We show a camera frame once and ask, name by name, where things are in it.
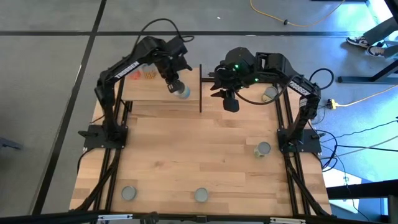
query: person's foot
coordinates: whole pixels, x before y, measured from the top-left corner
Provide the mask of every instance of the person's foot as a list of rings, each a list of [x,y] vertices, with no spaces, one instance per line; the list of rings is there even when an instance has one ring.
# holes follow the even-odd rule
[[[375,57],[384,57],[384,51],[386,49],[382,48],[382,47],[376,47],[376,46],[370,46],[368,47],[368,49],[366,50],[366,52],[371,55],[371,56],[375,56]]]
[[[367,40],[365,40],[365,37],[347,37],[346,41],[349,44],[355,45],[355,46],[360,46],[363,48],[368,48],[369,44]]]

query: black table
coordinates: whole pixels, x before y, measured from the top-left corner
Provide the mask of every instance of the black table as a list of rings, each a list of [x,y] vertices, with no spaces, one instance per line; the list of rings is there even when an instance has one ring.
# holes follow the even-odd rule
[[[394,19],[398,22],[398,0],[385,0]],[[398,71],[398,60],[395,60],[386,68],[372,77],[338,77],[340,83],[375,83],[375,84],[398,84],[398,78],[388,78],[388,76]]]

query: gray floor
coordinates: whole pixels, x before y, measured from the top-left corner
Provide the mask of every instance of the gray floor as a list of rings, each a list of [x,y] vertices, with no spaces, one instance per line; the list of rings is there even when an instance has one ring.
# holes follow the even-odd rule
[[[299,0],[253,1],[260,10],[289,20],[308,24],[333,9],[336,2]],[[100,0],[0,2],[2,30],[91,30]],[[248,1],[108,1],[100,30],[141,30],[158,17],[175,21],[180,30],[263,30],[263,31],[332,31],[361,32],[375,25],[363,3],[346,3],[318,26],[299,28],[283,26],[251,10]],[[170,30],[166,23],[149,30]],[[97,37],[81,84],[75,110],[55,170],[44,212],[68,209],[76,177],[76,163],[83,138],[77,131],[90,122],[95,95],[93,88],[99,72],[127,55],[136,37]],[[29,212],[44,164],[80,66],[88,37],[0,37],[0,136],[20,142],[21,151],[0,150],[0,216]],[[225,53],[235,47],[254,52],[280,52],[296,71],[306,77],[321,67],[337,76],[370,76],[391,60],[367,56],[364,50],[349,46],[337,37],[238,37],[197,36],[187,44],[187,61],[193,67],[203,65],[203,73],[213,70]],[[329,76],[315,78],[326,84]],[[344,104],[371,95],[388,85],[348,85],[334,83],[322,92],[323,103],[334,98]],[[397,114],[398,88],[348,108],[326,111],[324,121],[316,125],[335,135],[369,128],[393,120]],[[350,138],[339,144],[371,145],[394,135],[397,124]],[[383,147],[396,149],[398,141]],[[339,148],[340,154],[349,151]],[[398,155],[390,152],[361,151],[342,157],[346,171],[370,181],[398,178]]]

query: wooden tabletop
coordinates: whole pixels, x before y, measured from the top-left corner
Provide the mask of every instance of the wooden tabletop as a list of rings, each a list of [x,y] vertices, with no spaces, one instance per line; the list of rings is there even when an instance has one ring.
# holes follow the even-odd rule
[[[292,215],[285,165],[278,151],[275,104],[256,106],[240,100],[240,111],[230,113],[223,110],[221,98],[210,97],[211,86],[203,83],[202,113],[197,101],[134,101],[112,211]],[[268,86],[253,85],[241,94],[260,101]],[[292,91],[289,96],[295,116],[299,96]],[[93,119],[101,113],[97,105]],[[261,141],[268,142],[272,149],[258,159],[253,150]],[[96,185],[103,154],[103,149],[95,149],[83,158],[70,208],[79,206]],[[308,189],[323,209],[331,212],[319,162],[311,154],[300,155]],[[132,201],[121,197],[128,185],[137,189]],[[194,191],[200,187],[209,192],[205,203],[194,199]],[[296,196],[303,213],[298,188]]]

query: sneaker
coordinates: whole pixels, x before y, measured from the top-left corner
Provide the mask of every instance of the sneaker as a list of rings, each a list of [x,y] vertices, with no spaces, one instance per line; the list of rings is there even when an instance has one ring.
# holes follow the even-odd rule
[[[363,48],[368,48],[369,44],[367,40],[365,40],[365,37],[347,37],[346,41],[349,44],[355,45],[355,46],[360,46]]]
[[[384,51],[386,49],[382,48],[382,47],[376,47],[376,46],[370,46],[368,47],[368,49],[366,50],[366,52],[371,55],[371,56],[375,56],[375,57],[384,57]]]

